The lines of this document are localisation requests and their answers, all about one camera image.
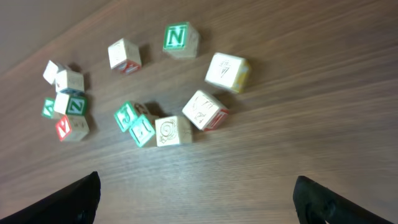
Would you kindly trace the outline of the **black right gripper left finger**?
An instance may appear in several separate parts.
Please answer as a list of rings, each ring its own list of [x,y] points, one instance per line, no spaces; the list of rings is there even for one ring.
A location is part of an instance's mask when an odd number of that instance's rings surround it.
[[[1,224],[93,224],[101,197],[97,171],[1,219]]]

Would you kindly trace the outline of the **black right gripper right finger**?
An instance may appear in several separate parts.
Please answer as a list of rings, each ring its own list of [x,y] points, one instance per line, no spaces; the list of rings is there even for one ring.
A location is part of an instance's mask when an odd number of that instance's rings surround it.
[[[303,175],[297,177],[293,201],[300,224],[392,224]]]

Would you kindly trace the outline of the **green J letter block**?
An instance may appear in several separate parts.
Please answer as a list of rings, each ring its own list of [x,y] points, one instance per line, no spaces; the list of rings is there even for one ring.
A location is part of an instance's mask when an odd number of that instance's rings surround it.
[[[142,114],[150,114],[146,106],[137,101],[126,101],[114,113],[114,118],[120,130],[125,133]]]

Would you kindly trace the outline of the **yellow edged picture block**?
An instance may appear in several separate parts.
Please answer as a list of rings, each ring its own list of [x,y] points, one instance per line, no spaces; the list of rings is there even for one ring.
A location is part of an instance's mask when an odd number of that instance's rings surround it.
[[[205,81],[233,93],[241,93],[251,72],[251,66],[245,58],[215,53]]]

